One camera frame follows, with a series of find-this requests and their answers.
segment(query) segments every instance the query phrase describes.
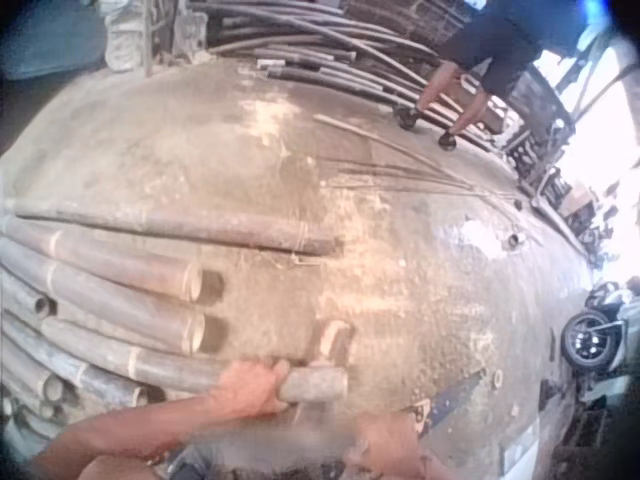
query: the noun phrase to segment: concrete floor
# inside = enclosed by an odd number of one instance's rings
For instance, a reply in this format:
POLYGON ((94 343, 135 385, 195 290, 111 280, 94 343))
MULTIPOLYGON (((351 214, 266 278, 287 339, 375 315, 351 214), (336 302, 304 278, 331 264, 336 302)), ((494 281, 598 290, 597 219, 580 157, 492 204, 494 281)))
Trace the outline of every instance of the concrete floor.
POLYGON ((340 173, 350 166, 344 161, 419 166, 315 123, 316 113, 401 143, 484 188, 516 193, 515 176, 499 159, 464 142, 443 153, 435 128, 404 132, 385 107, 265 80, 232 60, 164 70, 150 80, 106 71, 78 78, 1 165, 11 193, 29 198, 214 208, 332 228, 344 251, 311 260, 96 235, 197 256, 220 274, 224 288, 212 289, 202 308, 209 315, 205 351, 221 358, 300 358, 314 322, 352 322, 351 392, 342 414, 399 409, 486 368, 471 401, 431 442, 461 478, 497 478, 500 446, 538 413, 540 379, 561 375, 559 355, 549 361, 550 329, 559 336, 580 309, 587 266, 555 231, 510 201, 503 204, 512 220, 475 197, 385 190, 432 188, 422 182, 340 173), (373 188, 336 188, 356 184, 373 188), (505 241, 518 228, 529 240, 510 251, 505 241), (494 390, 497 369, 504 384, 494 390))

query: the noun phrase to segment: person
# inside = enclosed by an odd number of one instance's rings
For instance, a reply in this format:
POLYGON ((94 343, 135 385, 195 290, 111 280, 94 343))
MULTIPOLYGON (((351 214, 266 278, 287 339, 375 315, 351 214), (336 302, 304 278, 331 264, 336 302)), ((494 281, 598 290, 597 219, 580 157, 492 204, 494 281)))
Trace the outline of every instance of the person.
MULTIPOLYGON (((73 424, 31 460, 28 473, 47 480, 156 480, 147 462, 188 445, 195 435, 286 409, 277 392, 288 372, 283 360, 275 366, 238 361, 207 394, 108 412, 73 424)), ((349 468, 421 480, 452 478, 433 455, 419 451, 415 422, 408 414, 362 414, 354 429, 358 441, 340 459, 349 468)), ((184 451, 189 453, 191 446, 184 451)), ((213 460, 208 459, 207 467, 213 460)), ((215 473, 211 468, 177 473, 183 475, 172 480, 219 478, 210 475, 215 473)))
POLYGON ((394 109, 398 124, 409 130, 461 71, 491 59, 480 87, 455 123, 439 138, 445 151, 456 148, 456 136, 480 119, 491 96, 507 99, 530 63, 543 50, 560 56, 575 54, 586 27, 577 0, 493 0, 440 48, 442 64, 412 108, 394 109))

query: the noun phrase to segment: dark shirt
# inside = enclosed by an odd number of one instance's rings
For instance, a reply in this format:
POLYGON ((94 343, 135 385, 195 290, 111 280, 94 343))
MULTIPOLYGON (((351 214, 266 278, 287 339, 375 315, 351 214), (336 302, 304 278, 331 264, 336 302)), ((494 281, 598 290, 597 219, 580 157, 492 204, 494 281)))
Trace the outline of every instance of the dark shirt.
POLYGON ((487 13, 516 25, 532 43, 560 56, 574 56, 587 16, 579 0, 493 0, 487 13))

